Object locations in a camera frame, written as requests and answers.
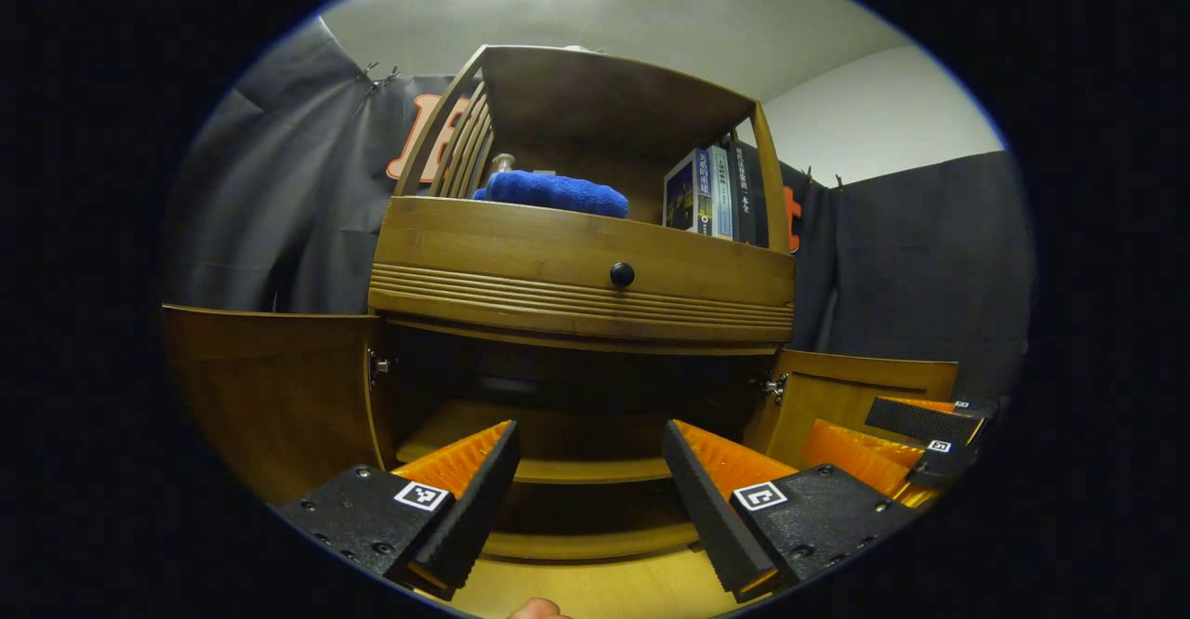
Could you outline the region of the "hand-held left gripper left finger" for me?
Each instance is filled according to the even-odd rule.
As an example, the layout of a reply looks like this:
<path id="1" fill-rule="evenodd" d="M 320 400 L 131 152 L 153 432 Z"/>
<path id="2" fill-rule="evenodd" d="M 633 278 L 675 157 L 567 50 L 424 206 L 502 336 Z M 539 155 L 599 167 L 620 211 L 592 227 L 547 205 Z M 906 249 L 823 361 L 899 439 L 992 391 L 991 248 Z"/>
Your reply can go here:
<path id="1" fill-rule="evenodd" d="M 276 512 L 347 563 L 451 600 L 480 559 L 520 461 L 519 424 L 505 420 L 392 471 L 349 467 Z"/>

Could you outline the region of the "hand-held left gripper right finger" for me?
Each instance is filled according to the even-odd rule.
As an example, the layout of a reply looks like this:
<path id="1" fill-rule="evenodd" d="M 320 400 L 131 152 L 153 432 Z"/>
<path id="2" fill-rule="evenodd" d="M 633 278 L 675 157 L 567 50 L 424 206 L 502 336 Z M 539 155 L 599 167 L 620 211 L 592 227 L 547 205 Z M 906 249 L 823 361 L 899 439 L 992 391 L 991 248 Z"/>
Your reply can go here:
<path id="1" fill-rule="evenodd" d="M 664 425 L 662 455 L 710 568 L 738 602 L 833 573 L 919 515 L 838 464 L 795 469 L 677 419 Z"/>

